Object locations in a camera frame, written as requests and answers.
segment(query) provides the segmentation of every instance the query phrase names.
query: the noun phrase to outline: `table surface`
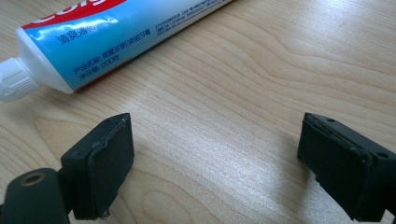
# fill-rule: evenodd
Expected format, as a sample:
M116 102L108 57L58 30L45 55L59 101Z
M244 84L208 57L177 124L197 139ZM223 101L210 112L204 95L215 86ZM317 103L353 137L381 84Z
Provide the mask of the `table surface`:
M1 0L0 61L18 55L17 27L77 2ZM129 112L134 166L96 222L351 223L296 157L302 119L396 152L395 21L391 0L235 0L82 91L1 103L0 202Z

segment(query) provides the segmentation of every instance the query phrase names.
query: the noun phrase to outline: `white toothpaste tube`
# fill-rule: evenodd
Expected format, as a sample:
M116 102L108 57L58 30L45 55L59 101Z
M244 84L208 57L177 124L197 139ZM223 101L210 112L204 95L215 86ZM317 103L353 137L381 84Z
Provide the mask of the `white toothpaste tube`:
M16 30L0 100L49 86L72 93L232 0L87 0Z

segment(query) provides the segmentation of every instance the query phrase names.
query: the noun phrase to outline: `black plastic bracket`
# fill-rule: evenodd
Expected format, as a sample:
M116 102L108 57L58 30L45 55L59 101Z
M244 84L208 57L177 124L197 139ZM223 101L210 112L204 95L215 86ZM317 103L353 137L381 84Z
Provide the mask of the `black plastic bracket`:
M58 172L38 169L7 186L0 224L69 223L109 215L109 207L134 162L129 114L102 121L61 158Z
M396 215L396 154L321 115L305 113L298 157L351 219Z

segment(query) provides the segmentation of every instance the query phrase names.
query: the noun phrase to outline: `black plastic part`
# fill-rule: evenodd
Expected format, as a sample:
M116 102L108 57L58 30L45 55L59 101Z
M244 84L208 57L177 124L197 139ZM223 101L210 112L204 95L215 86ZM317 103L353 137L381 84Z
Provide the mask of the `black plastic part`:
M62 180L73 186L64 197L72 204L75 218L107 217L134 161L130 115L102 121L70 148L61 161Z
M0 223L69 223L56 171L38 169L11 181Z
M380 221L396 215L396 155L320 115L305 113L298 157L351 219Z

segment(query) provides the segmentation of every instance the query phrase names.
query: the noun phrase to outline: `red logo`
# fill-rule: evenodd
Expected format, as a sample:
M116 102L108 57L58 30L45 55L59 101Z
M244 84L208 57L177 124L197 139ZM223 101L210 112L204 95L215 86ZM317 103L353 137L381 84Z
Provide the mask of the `red logo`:
M126 0L86 0L80 4L73 5L72 7L54 13L41 20L24 25L22 28L37 28L47 25L54 25L65 21L82 19L116 7L125 1Z

